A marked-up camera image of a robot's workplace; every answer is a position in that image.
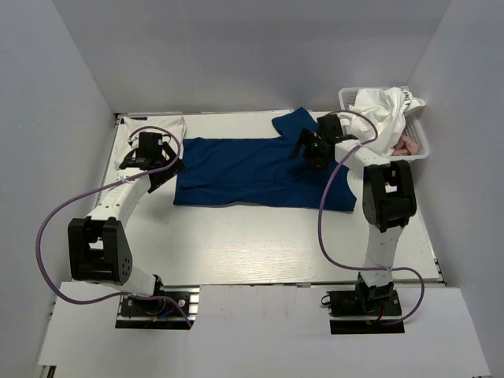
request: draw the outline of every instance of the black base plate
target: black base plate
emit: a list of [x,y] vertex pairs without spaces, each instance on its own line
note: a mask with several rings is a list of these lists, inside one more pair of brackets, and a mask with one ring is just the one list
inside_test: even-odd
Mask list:
[[370,320],[345,319],[347,317],[399,317],[402,315],[401,303],[397,291],[386,301],[369,312],[362,309],[355,291],[329,291],[329,308],[332,317],[330,319],[331,335],[367,335],[367,334],[391,334],[404,333],[404,324],[387,324],[387,320],[378,322]]
[[[164,291],[160,295],[165,295],[172,298],[174,301],[178,302],[183,299],[185,305],[182,306],[182,310],[189,316],[189,305],[191,293],[189,291]],[[174,308],[173,304],[166,302],[166,306],[163,306],[157,310],[146,311],[145,309],[146,301],[134,300],[133,298],[122,298],[120,304],[120,315],[116,320],[116,328],[135,328],[135,329],[189,329],[186,321],[182,318],[180,312]],[[172,312],[168,315],[164,315],[161,319],[153,321],[156,315],[161,315],[165,313],[168,309]]]
[[401,303],[397,291],[394,291],[383,306],[377,306],[372,311],[365,313],[357,301],[355,291],[329,291],[331,315],[333,317],[376,317],[385,309],[384,317],[399,317],[402,315]]

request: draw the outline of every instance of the blue shirt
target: blue shirt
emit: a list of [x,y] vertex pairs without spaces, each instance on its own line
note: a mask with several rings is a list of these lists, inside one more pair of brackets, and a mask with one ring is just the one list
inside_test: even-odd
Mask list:
[[[303,128],[317,122],[300,108],[272,120],[280,134],[273,139],[185,139],[185,170],[176,180],[175,205],[216,206],[233,202],[318,209],[325,184],[335,168],[311,168],[289,155]],[[353,211],[356,198],[348,187],[347,167],[332,183],[325,209]]]

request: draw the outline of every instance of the white backdrop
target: white backdrop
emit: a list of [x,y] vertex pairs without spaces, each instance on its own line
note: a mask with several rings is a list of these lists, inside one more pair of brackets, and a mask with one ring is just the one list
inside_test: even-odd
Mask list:
[[[43,218],[99,183],[113,114],[50,0],[0,3],[0,376],[30,377],[53,293],[35,261]],[[46,266],[69,278],[66,229],[83,201],[56,216]]]
[[114,112],[333,109],[404,84],[450,0],[54,0]]
[[504,376],[504,3],[452,2],[409,82],[427,102],[417,174],[434,250],[459,286],[491,375]]

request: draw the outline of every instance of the laundry basket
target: laundry basket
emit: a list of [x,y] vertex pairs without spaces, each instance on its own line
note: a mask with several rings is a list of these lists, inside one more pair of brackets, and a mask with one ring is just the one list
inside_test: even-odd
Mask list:
[[[349,109],[349,106],[355,103],[355,98],[361,88],[364,87],[343,88],[339,91],[338,97],[341,109]],[[410,137],[418,145],[418,154],[410,156],[386,156],[385,158],[389,160],[413,161],[417,159],[425,159],[428,156],[430,150],[428,148],[427,139],[425,138],[421,123],[415,114],[411,114],[406,117],[406,126],[404,127],[402,134]]]

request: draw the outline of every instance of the white table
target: white table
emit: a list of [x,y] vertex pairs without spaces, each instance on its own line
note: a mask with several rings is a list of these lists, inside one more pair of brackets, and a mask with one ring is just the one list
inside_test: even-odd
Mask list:
[[[78,299],[113,289],[63,283]],[[409,311],[419,289],[399,288]],[[457,288],[428,288],[397,335],[331,335],[322,287],[203,287],[187,331],[115,329],[118,298],[92,306],[60,299],[39,365],[60,378],[322,377],[459,378],[489,374]]]
[[[271,119],[287,113],[184,115],[186,138],[275,138],[278,134]],[[322,114],[313,113],[315,117]],[[107,183],[116,177],[112,161],[113,157]],[[350,173],[349,185],[358,199],[355,212],[326,211],[324,241],[336,260],[362,265],[369,233],[361,208],[362,182]],[[315,209],[174,206],[175,187],[176,181],[171,180],[144,196],[126,227],[135,263],[158,274],[166,285],[315,284],[356,279],[356,272],[336,268],[322,256]],[[420,210],[402,234],[395,266],[412,267],[426,280],[439,278]],[[394,277],[414,279],[407,272],[394,272]]]

